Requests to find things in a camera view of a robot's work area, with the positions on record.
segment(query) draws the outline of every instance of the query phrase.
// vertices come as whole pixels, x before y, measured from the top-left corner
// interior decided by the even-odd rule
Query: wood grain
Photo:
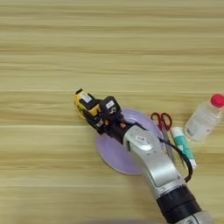
[[[199,103],[224,94],[223,27],[222,0],[1,0],[0,222],[165,223],[143,179],[98,156],[74,91],[168,112],[183,126]],[[199,167],[189,186],[217,224],[223,131],[190,143]]]

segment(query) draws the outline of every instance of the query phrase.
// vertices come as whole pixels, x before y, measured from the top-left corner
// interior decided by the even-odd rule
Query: small bottle
[[[184,127],[187,138],[193,141],[204,141],[221,121],[224,96],[214,94],[210,101],[199,105]]]

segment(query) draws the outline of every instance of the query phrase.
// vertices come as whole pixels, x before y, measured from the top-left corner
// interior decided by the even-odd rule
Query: red scissors handle
[[[168,114],[162,113],[161,121],[162,121],[165,129],[170,130],[170,128],[172,127],[172,118]]]
[[[172,126],[172,118],[166,113],[160,115],[159,113],[154,112],[151,114],[150,119],[154,122],[157,121],[157,126],[160,130],[162,130],[163,127],[166,130],[169,130]]]

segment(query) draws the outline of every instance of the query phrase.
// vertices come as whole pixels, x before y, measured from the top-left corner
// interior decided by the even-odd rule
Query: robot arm
[[[159,140],[140,124],[125,121],[114,97],[96,100],[81,89],[76,92],[75,107],[99,134],[106,133],[116,139],[142,166],[143,175],[167,223],[213,224],[173,162],[162,151]]]

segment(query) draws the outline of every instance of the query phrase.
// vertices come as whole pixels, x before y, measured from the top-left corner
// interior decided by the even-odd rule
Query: round plate
[[[155,136],[163,137],[158,126],[148,116],[141,112],[132,109],[124,109],[122,114],[128,122],[138,122],[145,129],[153,132]],[[115,139],[104,134],[99,136],[95,143],[102,159],[116,171],[129,175],[142,174],[141,167],[133,161],[127,149]]]

